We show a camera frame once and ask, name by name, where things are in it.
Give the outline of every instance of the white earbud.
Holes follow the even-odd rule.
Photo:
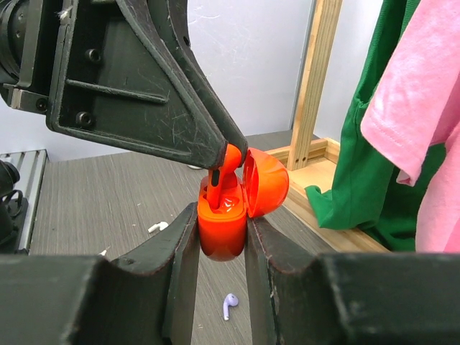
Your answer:
[[[238,297],[236,297],[233,293],[229,293],[224,300],[224,320],[229,320],[229,306],[236,307],[238,305]]]

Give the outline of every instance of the pink fabric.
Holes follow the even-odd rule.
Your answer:
[[[447,156],[418,212],[418,252],[460,252],[460,1],[421,0],[361,124],[414,186],[428,148]]]

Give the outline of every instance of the screw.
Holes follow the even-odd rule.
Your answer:
[[[77,114],[76,122],[82,127],[89,127],[94,123],[94,117],[87,111],[81,111]]]
[[[46,111],[46,109],[48,108],[47,101],[44,98],[39,98],[35,106],[39,111]]]
[[[86,50],[85,57],[92,63],[101,62],[101,53],[97,49],[88,49]]]

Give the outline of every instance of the table surface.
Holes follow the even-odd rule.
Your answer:
[[[291,131],[248,137],[249,146],[287,146]],[[197,200],[205,170],[138,153],[48,163],[32,235],[31,254],[98,254],[108,259],[137,247]],[[332,248],[284,207],[267,216],[278,230],[312,254]],[[228,293],[239,298],[222,318]],[[200,257],[192,344],[251,344],[249,301],[243,255],[232,262]]]

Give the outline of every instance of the green cloth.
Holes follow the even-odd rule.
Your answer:
[[[443,145],[430,148],[415,187],[396,183],[399,170],[361,134],[361,121],[383,71],[420,0],[384,0],[361,80],[341,132],[332,189],[306,188],[319,226],[359,227],[390,250],[415,250],[418,208],[431,177],[445,157]]]

